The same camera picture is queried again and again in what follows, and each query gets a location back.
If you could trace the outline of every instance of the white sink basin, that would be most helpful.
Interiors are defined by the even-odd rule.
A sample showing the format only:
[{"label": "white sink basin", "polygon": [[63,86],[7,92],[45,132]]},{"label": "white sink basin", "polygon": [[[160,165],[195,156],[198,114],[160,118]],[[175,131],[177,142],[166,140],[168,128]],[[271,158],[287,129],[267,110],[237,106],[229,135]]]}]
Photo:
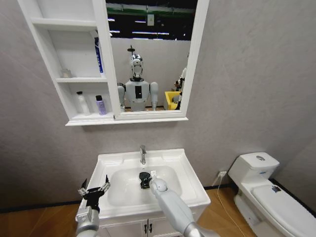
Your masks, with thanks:
[{"label": "white sink basin", "polygon": [[99,155],[88,188],[100,187],[106,175],[111,183],[99,199],[100,219],[161,211],[150,189],[141,189],[140,172],[156,170],[189,206],[210,204],[203,186],[194,173],[183,149],[147,151],[146,164],[140,163],[140,152]]},{"label": "white sink basin", "polygon": [[166,165],[148,166],[145,169],[126,169],[116,171],[111,177],[111,188],[108,191],[109,204],[113,206],[130,206],[156,203],[150,189],[140,188],[140,172],[156,170],[157,177],[165,180],[168,187],[181,196],[182,190],[176,172]]}]

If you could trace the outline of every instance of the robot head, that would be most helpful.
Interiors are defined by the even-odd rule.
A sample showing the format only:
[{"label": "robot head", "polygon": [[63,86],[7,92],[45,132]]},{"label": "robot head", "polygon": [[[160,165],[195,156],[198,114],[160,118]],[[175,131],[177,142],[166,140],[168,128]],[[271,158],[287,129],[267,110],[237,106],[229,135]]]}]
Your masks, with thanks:
[{"label": "robot head", "polygon": [[133,78],[140,79],[143,73],[143,59],[139,54],[133,54],[130,57],[130,66]]}]

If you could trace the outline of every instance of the baseboard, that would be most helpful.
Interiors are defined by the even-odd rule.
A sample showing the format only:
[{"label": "baseboard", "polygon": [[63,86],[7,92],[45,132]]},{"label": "baseboard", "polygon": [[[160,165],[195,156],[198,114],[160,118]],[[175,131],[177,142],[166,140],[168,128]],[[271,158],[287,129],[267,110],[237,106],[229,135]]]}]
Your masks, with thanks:
[{"label": "baseboard", "polygon": [[[220,185],[220,189],[222,188],[234,188],[234,183],[228,183],[228,184],[221,184]],[[205,190],[211,190],[211,189],[218,189],[218,186],[219,185],[214,185],[214,186],[206,186],[206,187],[203,187]]]},{"label": "baseboard", "polygon": [[314,212],[309,206],[307,206],[304,202],[302,202],[298,197],[296,197],[293,193],[291,193],[288,189],[286,189],[285,186],[280,184],[277,180],[275,179],[269,179],[271,183],[278,185],[280,188],[282,188],[284,191],[286,191],[292,198],[297,200],[303,207],[305,207],[306,210],[308,210],[315,218],[316,218],[316,212]]},{"label": "baseboard", "polygon": [[64,206],[64,205],[72,205],[72,204],[80,204],[80,203],[81,203],[81,200],[65,201],[65,202],[57,202],[57,203],[49,203],[49,204],[36,204],[36,205],[28,205],[28,206],[17,206],[17,207],[9,207],[9,208],[0,209],[0,213],[25,211],[25,210],[31,210],[31,209],[46,208],[46,207],[53,207],[53,206]]}]

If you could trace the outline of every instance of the ceiling light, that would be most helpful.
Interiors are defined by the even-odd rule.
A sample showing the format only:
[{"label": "ceiling light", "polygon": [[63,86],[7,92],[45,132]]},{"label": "ceiling light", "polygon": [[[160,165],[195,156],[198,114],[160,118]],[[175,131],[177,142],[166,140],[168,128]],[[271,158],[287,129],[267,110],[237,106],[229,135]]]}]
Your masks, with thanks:
[{"label": "ceiling light", "polygon": [[145,34],[145,35],[169,35],[167,32],[142,32],[142,31],[133,31],[133,34]]}]

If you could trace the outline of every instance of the mirror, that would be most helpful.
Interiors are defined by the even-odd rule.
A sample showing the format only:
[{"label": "mirror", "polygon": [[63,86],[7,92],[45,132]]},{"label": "mirror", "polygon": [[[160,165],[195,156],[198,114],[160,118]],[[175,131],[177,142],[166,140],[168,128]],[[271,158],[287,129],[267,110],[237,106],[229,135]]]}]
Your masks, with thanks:
[{"label": "mirror", "polygon": [[106,0],[121,112],[181,107],[198,0]]}]

